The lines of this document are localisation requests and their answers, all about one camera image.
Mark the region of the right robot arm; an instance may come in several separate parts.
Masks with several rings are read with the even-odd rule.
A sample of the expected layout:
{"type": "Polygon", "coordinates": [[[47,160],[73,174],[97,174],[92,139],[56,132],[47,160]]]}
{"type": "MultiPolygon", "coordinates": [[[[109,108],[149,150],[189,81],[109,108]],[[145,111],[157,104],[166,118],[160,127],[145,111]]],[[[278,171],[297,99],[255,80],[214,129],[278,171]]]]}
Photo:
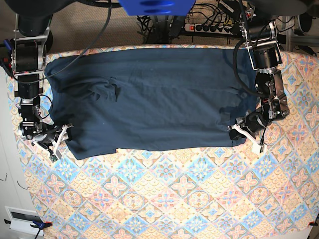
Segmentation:
{"type": "Polygon", "coordinates": [[[16,15],[14,47],[11,50],[11,70],[17,81],[15,96],[20,98],[18,112],[22,118],[19,133],[24,140],[39,147],[55,162],[61,158],[58,147],[68,139],[71,124],[49,125],[40,113],[46,53],[51,47],[52,17],[30,18],[16,15]]]}

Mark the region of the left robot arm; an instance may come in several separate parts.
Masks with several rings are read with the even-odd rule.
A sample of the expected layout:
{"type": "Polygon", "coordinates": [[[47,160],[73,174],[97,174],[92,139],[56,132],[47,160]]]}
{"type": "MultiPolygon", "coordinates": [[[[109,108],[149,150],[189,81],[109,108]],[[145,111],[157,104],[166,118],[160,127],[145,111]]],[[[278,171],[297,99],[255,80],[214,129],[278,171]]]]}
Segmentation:
{"type": "Polygon", "coordinates": [[[284,120],[290,110],[284,92],[282,73],[278,69],[282,59],[275,22],[241,20],[239,27],[242,39],[233,51],[233,71],[244,90],[257,96],[261,105],[253,112],[247,112],[244,117],[237,118],[236,123],[229,126],[228,130],[231,140],[247,138],[255,142],[258,132],[265,132],[274,121],[284,120]],[[242,44],[245,45],[252,68],[257,73],[254,91],[240,79],[238,73],[237,54],[242,44]]]}

